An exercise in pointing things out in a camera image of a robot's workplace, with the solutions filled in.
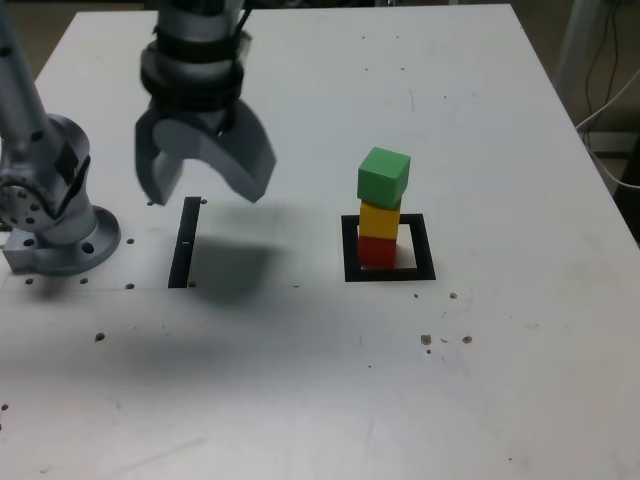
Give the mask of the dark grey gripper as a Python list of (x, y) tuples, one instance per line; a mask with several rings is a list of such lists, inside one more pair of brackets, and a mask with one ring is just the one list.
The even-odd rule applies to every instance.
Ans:
[(265, 194), (276, 163), (264, 127), (245, 102), (195, 112), (152, 101), (135, 125), (136, 174), (150, 201), (168, 202), (188, 159), (215, 170), (251, 203)]

